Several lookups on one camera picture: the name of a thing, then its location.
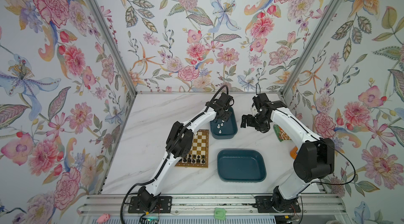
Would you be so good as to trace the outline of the wooden chess board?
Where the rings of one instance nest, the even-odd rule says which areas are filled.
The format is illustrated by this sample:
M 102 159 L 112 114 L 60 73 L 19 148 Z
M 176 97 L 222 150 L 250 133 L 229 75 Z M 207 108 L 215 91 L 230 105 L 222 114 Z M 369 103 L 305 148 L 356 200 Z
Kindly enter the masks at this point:
M 192 167 L 192 168 L 208 168 L 208 157 L 209 157 L 209 130 L 200 129 L 193 138 L 193 144 L 191 146 L 190 152 L 188 154 L 205 155 L 207 164 L 181 164 L 181 159 L 176 167 Z

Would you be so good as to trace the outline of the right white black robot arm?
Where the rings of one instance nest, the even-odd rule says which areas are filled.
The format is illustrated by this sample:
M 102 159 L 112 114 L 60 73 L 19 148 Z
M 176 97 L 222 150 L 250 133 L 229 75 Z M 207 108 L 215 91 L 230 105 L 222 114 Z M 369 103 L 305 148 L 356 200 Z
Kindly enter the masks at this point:
M 241 127 L 252 127 L 261 133 L 270 131 L 272 123 L 280 126 L 297 148 L 292 174 L 270 197 L 256 202 L 257 209 L 285 212 L 298 204 L 299 197 L 311 184 L 324 184 L 323 179 L 335 170 L 338 151 L 330 138 L 323 138 L 303 125 L 281 101 L 271 101 L 256 87 L 252 108 L 254 115 L 243 115 Z

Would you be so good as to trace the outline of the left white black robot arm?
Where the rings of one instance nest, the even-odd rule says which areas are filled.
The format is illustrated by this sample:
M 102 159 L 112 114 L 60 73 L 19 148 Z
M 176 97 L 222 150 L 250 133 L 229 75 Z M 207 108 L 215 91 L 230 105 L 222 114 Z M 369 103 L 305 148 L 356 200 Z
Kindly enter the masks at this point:
M 166 154 L 162 158 L 159 168 L 152 178 L 144 183 L 134 184 L 125 195 L 120 208 L 120 222 L 125 223 L 124 207 L 126 201 L 132 195 L 136 187 L 138 203 L 145 208 L 143 216 L 153 212 L 162 193 L 161 186 L 169 171 L 190 152 L 193 146 L 193 138 L 201 126 L 215 120 L 228 121 L 231 115 L 229 108 L 234 104 L 234 98 L 229 94 L 228 86 L 220 87 L 212 99 L 208 101 L 204 109 L 195 117 L 183 123 L 177 121 L 173 124 L 166 141 Z

